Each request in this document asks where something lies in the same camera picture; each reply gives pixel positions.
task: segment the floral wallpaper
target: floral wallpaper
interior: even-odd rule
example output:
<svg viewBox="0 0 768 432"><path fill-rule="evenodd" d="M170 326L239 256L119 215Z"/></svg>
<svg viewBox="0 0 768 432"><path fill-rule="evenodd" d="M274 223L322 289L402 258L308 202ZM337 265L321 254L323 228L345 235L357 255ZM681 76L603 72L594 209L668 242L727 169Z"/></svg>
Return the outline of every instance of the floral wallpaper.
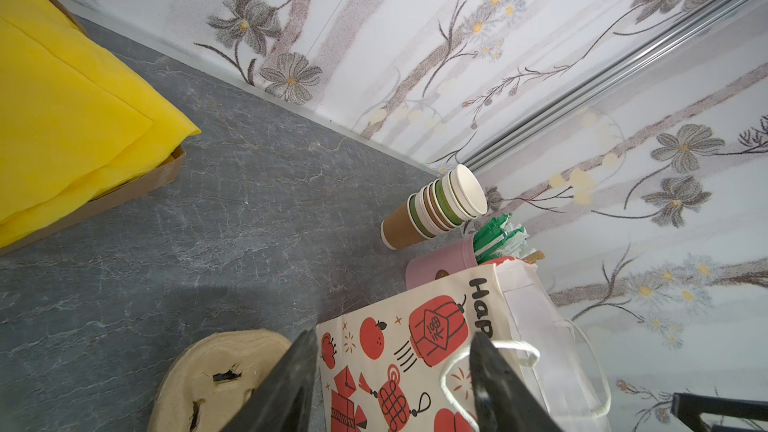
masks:
<svg viewBox="0 0 768 432"><path fill-rule="evenodd" d="M754 0L478 171L595 346L613 430L688 430L677 391L768 397L767 100L768 0Z"/></svg>
<svg viewBox="0 0 768 432"><path fill-rule="evenodd" d="M708 0L75 1L441 170Z"/></svg>

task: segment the gray tabletop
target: gray tabletop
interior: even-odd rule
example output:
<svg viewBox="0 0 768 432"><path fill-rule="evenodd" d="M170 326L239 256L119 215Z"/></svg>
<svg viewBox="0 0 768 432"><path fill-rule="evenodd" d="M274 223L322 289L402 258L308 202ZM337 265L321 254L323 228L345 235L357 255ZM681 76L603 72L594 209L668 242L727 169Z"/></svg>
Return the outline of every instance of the gray tabletop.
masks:
<svg viewBox="0 0 768 432"><path fill-rule="evenodd" d="M0 257L0 430L146 430L195 341L293 340L405 290L437 242L392 252L379 223L429 174L83 23L203 133L169 186Z"/></svg>

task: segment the stack of paper cups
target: stack of paper cups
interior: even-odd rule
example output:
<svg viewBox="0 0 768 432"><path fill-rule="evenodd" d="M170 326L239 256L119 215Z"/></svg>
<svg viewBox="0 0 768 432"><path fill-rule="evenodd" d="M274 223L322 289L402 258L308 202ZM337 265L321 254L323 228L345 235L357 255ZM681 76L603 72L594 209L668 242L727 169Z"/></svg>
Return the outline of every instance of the stack of paper cups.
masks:
<svg viewBox="0 0 768 432"><path fill-rule="evenodd" d="M446 234L487 211L480 182L468 168L459 165L412 194L385 218L382 240L392 250L410 247Z"/></svg>

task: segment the pink cup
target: pink cup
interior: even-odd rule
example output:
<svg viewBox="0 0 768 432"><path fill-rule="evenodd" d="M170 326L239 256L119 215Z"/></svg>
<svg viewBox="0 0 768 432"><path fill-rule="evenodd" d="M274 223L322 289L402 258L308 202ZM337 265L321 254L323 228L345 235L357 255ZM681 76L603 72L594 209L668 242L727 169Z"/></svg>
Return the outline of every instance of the pink cup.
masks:
<svg viewBox="0 0 768 432"><path fill-rule="evenodd" d="M475 259L473 239L474 235L468 235L445 247L440 247L432 253L411 260L406 267L406 287L408 290L449 274L476 267L478 262Z"/></svg>

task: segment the yellow fabric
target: yellow fabric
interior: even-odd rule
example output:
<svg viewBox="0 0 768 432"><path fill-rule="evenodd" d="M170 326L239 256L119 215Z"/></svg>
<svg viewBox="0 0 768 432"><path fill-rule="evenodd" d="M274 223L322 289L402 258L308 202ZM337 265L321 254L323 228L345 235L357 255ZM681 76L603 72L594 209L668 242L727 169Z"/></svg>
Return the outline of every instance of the yellow fabric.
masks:
<svg viewBox="0 0 768 432"><path fill-rule="evenodd" d="M0 247L200 130L48 0L0 0Z"/></svg>

